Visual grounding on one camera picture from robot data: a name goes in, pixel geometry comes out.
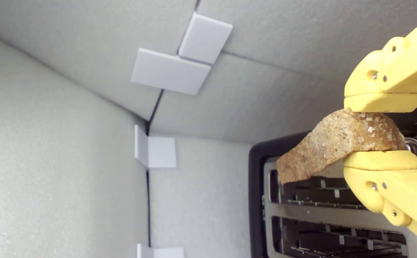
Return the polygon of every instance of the white square tile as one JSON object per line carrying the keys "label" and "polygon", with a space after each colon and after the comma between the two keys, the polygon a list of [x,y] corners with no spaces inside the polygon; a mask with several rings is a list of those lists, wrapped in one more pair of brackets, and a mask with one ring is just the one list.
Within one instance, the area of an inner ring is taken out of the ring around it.
{"label": "white square tile", "polygon": [[131,81],[196,95],[208,72],[209,65],[140,48]]}
{"label": "white square tile", "polygon": [[148,137],[148,165],[149,168],[176,168],[175,139]]}
{"label": "white square tile", "polygon": [[148,136],[135,124],[135,154],[134,157],[145,167],[148,167]]}
{"label": "white square tile", "polygon": [[181,57],[215,63],[232,31],[232,25],[197,13],[192,15],[179,49]]}

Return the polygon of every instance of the textured wall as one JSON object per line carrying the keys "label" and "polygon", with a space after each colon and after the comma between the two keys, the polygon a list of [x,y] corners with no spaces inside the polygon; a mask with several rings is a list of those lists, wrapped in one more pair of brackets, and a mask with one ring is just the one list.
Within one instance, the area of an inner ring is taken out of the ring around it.
{"label": "textured wall", "polygon": [[177,137],[177,168],[151,169],[151,246],[250,257],[247,144]]}
{"label": "textured wall", "polygon": [[0,42],[0,257],[135,257],[135,116]]}

